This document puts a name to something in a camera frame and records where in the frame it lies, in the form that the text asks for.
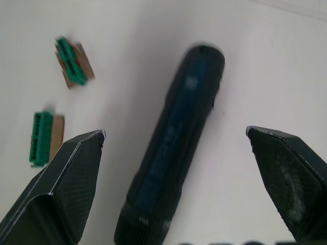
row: green terminal block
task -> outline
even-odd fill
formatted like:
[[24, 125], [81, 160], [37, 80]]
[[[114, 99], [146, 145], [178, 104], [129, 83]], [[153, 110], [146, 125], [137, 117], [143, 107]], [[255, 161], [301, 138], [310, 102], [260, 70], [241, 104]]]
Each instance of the green terminal block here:
[[32, 167], [43, 167], [49, 162], [53, 116], [49, 112], [34, 114], [30, 162]]
[[86, 83], [86, 77], [78, 64], [74, 49], [64, 37], [57, 39], [57, 49], [69, 80], [79, 85]]

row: cardboard piece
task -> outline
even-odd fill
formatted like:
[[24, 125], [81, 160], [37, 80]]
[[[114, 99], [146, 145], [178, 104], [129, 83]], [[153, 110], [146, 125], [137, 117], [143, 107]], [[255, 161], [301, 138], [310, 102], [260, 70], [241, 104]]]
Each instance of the cardboard piece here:
[[65, 127], [64, 117], [59, 115], [53, 116], [49, 162], [51, 162], [51, 160], [54, 158], [57, 151], [62, 145], [64, 127]]
[[[86, 56], [86, 53], [84, 51], [84, 48], [82, 46], [81, 43], [76, 43], [76, 44], [71, 44], [70, 45], [73, 47], [74, 49], [74, 52], [76, 54], [76, 58], [79, 62], [79, 65], [86, 77], [86, 80], [89, 81], [90, 79], [93, 79], [94, 78], [94, 73], [93, 73], [93, 70], [92, 70], [92, 67], [88, 61], [88, 58]], [[56, 52], [56, 57], [57, 57], [57, 60], [62, 68], [62, 74], [65, 78], [65, 81], [66, 81], [66, 85], [67, 85], [67, 88], [71, 88], [71, 87], [74, 87], [76, 85], [78, 85], [77, 83], [74, 83], [72, 81], [69, 80], [68, 78], [68, 75], [67, 73], [65, 72], [64, 70], [64, 67], [63, 67], [63, 62], [58, 54], [58, 52]]]

